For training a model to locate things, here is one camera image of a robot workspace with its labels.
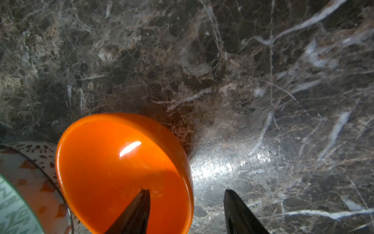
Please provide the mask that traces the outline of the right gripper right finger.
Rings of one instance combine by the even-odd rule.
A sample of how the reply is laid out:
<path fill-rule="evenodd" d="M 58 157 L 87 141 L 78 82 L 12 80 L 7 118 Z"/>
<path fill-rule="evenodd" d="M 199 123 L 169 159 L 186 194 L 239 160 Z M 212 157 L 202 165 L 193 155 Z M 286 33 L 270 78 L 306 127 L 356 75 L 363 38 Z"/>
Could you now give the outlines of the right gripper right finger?
<path fill-rule="evenodd" d="M 234 190 L 225 190 L 224 210 L 228 234 L 269 234 Z"/>

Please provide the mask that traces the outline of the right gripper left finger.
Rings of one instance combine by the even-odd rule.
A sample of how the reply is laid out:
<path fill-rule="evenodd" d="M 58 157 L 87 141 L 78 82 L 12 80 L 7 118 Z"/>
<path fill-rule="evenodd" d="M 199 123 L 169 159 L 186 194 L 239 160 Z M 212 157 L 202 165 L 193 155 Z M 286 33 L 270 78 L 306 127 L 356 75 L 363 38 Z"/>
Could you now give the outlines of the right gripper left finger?
<path fill-rule="evenodd" d="M 141 190 L 105 234 L 145 234 L 151 209 L 149 190 Z"/>

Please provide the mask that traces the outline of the orange plastic bowl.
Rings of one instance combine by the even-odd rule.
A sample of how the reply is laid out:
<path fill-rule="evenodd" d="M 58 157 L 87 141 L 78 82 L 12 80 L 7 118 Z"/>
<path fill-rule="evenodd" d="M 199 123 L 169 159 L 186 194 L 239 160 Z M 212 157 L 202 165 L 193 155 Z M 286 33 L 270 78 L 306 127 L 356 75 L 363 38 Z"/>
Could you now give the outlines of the orange plastic bowl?
<path fill-rule="evenodd" d="M 186 234 L 194 198 L 188 156 L 162 124 L 137 114 L 84 117 L 62 134 L 56 173 L 71 210 L 103 234 L 141 190 L 151 195 L 149 234 Z"/>

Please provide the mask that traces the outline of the white maroon patterned bowl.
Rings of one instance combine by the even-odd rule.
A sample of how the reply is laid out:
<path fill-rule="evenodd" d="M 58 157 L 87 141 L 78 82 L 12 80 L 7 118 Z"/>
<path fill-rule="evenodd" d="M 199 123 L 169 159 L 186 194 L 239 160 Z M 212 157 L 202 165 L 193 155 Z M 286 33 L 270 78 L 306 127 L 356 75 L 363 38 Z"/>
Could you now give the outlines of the white maroon patterned bowl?
<path fill-rule="evenodd" d="M 43 234 L 77 234 L 82 223 L 60 191 L 56 148 L 56 144 L 48 142 L 2 143 L 1 176 L 29 205 Z"/>

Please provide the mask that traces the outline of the pale green patterned bowl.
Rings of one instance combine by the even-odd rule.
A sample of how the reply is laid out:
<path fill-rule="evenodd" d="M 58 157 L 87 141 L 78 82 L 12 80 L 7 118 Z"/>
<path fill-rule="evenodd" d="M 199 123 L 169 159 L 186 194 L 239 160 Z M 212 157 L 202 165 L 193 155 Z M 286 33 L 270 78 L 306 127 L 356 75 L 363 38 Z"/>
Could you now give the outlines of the pale green patterned bowl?
<path fill-rule="evenodd" d="M 1 176 L 1 233 L 44 233 L 29 205 L 3 176 Z"/>

